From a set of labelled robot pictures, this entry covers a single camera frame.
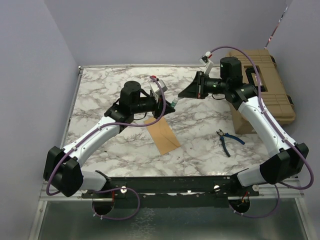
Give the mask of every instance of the pliers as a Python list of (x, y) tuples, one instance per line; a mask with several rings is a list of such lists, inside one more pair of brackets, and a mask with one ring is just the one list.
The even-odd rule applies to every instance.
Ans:
[(230, 153), (228, 152), (227, 148), (226, 148), (226, 143), (225, 143), (225, 138), (224, 137), (227, 137), (227, 138), (231, 138), (231, 139), (234, 139), (234, 140), (237, 140), (239, 143), (241, 143), (242, 145), (245, 145), (245, 142), (242, 141), (240, 138), (236, 137), (236, 136), (233, 136), (233, 135), (230, 135), (229, 133), (224, 133), (221, 129), (219, 129), (219, 131), (216, 131), (216, 133), (220, 136), (220, 141), (222, 143), (222, 147), (223, 147), (223, 150), (225, 152), (225, 154), (230, 158)]

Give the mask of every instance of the white wall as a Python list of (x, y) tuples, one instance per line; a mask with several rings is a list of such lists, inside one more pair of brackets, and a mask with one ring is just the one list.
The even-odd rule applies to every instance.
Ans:
[(263, 48), (286, 7), (286, 0), (45, 3), (80, 65), (199, 64), (217, 46)]
[[(309, 147), (308, 162), (313, 168), (314, 185), (305, 190), (309, 213), (320, 237), (320, 2), (294, 0), (268, 49), (295, 105), (296, 120), (287, 129), (298, 142)], [(309, 180), (304, 167), (300, 179)]]
[(5, 1), (0, 25), (0, 238), (19, 240), (28, 238), (78, 69), (42, 0)]

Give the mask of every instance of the marble tabletop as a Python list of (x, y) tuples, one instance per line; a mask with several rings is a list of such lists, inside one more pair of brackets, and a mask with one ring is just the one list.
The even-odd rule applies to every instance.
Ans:
[[(85, 68), (77, 93), (66, 143), (75, 141), (92, 128), (119, 98), (126, 81), (137, 81), (149, 92), (149, 76), (162, 79), (169, 102), (188, 86), (202, 67), (97, 67)], [(210, 76), (219, 77), (219, 68)], [(160, 155), (147, 128), (127, 127), (102, 145), (82, 170), (99, 170), (110, 177), (230, 175), (268, 159), (267, 150), (256, 134), (241, 135), (245, 145), (226, 138), (231, 154), (223, 151), (216, 131), (235, 134), (230, 107), (225, 100), (182, 99), (176, 112), (165, 119), (181, 147)], [(142, 124), (144, 120), (135, 121)]]

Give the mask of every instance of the metal screw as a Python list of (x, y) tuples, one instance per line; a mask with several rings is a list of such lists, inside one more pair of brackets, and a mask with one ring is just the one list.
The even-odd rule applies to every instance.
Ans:
[(125, 193), (128, 191), (127, 189), (125, 189), (126, 186), (122, 186), (121, 188), (122, 188), (122, 189), (120, 189), (120, 192), (121, 192), (122, 194), (125, 194)]
[(259, 191), (259, 185), (255, 184), (252, 186), (252, 190), (255, 191), (255, 192), (258, 192)]
[(220, 186), (219, 186), (219, 185), (215, 185), (215, 186), (213, 187), (213, 190), (214, 190), (215, 192), (219, 192), (221, 189), (220, 189)]

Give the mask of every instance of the brown envelope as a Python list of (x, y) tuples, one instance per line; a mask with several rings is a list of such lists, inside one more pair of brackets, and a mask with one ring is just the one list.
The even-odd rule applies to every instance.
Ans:
[[(149, 118), (144, 121), (145, 124), (149, 124), (155, 121), (155, 119)], [(166, 119), (162, 117), (156, 124), (146, 127), (161, 155), (167, 154), (172, 150), (180, 147), (176, 135), (172, 132)]]

